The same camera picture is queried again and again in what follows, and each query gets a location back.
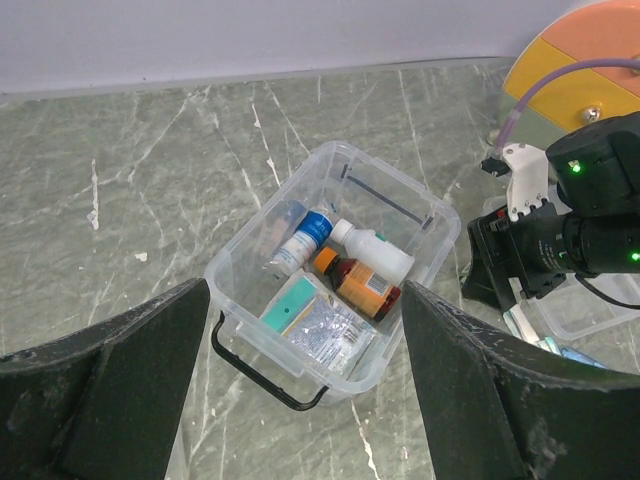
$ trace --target plastic tray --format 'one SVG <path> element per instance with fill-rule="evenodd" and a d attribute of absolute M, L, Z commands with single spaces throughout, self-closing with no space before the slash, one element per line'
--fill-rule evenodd
<path fill-rule="evenodd" d="M 571 211 L 560 202 L 555 187 L 549 190 L 549 200 L 556 205 L 558 213 Z M 488 199 L 483 207 L 484 214 L 506 205 L 506 201 L 506 197 Z M 640 288 L 631 275 L 600 275 L 590 282 L 617 300 L 640 304 Z M 637 310 L 617 307 L 599 299 L 580 285 L 574 275 L 567 275 L 567 281 L 543 299 L 528 303 L 538 311 L 551 332 L 563 340 L 577 340 L 640 316 Z"/>
<path fill-rule="evenodd" d="M 209 263 L 205 278 L 212 303 L 226 317 L 222 332 L 242 337 L 289 374 L 311 379 L 322 386 L 322 393 L 329 391 L 327 398 L 338 400 L 378 383 L 402 338 L 402 318 L 399 308 L 387 315 L 377 326 L 379 334 L 347 378 L 328 371 L 260 322 L 258 317 L 284 283 L 274 280 L 263 266 L 295 231 L 297 223 L 289 224 L 290 219 L 285 222 L 283 218 L 290 215 L 292 204 L 297 202 L 306 208 L 331 204 L 356 228 L 375 229 L 416 258 L 407 278 L 425 286 L 433 282 L 453 247 L 460 233 L 460 219 L 450 205 L 387 163 L 351 145 L 330 142 L 315 150 Z M 263 388 L 274 387 L 215 342 L 214 348 Z M 299 410 L 310 406 L 288 405 Z"/>

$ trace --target orange label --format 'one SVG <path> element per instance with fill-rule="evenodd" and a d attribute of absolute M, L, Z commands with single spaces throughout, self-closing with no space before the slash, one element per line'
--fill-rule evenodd
<path fill-rule="evenodd" d="M 345 277 L 338 293 L 373 318 L 392 288 L 384 278 L 358 262 Z"/>

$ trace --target black container handle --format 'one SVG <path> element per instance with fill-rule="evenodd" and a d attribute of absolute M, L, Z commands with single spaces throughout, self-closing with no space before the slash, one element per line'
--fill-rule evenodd
<path fill-rule="evenodd" d="M 264 390 L 269 392 L 271 395 L 276 397 L 278 400 L 284 403 L 287 407 L 293 410 L 296 410 L 298 412 L 304 412 L 306 410 L 312 409 L 318 404 L 318 402 L 320 402 L 320 399 L 323 397 L 325 393 L 327 393 L 327 390 L 329 390 L 329 387 L 327 387 L 326 385 L 323 386 L 318 391 L 318 393 L 316 393 L 316 396 L 313 397 L 313 399 L 310 402 L 307 402 L 307 403 L 299 402 L 298 400 L 293 398 L 291 395 L 289 395 L 287 392 L 285 392 L 282 387 L 277 386 L 271 380 L 264 377 L 258 371 L 254 370 L 253 367 L 251 367 L 248 363 L 245 363 L 242 360 L 240 360 L 240 357 L 238 357 L 235 353 L 223 347 L 220 341 L 218 340 L 218 332 L 220 331 L 220 328 L 224 324 L 224 320 L 225 320 L 224 312 L 220 311 L 220 320 L 218 320 L 218 323 L 213 328 L 213 332 L 211 333 L 211 345 L 213 346 L 213 349 L 215 350 L 215 352 L 223 360 L 225 360 L 226 362 L 231 364 L 233 367 L 238 369 L 241 373 L 244 373 L 247 377 L 249 377 L 259 386 L 261 386 Z"/>

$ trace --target orange bottle cap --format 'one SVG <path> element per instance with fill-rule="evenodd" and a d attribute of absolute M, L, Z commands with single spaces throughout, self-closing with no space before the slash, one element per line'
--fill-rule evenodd
<path fill-rule="evenodd" d="M 335 250 L 332 250 L 329 247 L 325 247 L 318 254 L 316 259 L 313 261 L 313 266 L 316 267 L 321 273 L 327 271 L 331 262 L 338 256 Z"/>

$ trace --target white wall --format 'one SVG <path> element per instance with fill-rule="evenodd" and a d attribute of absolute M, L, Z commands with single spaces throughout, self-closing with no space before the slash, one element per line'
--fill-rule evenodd
<path fill-rule="evenodd" d="M 576 0 L 3 0 L 0 92 L 514 56 Z"/>

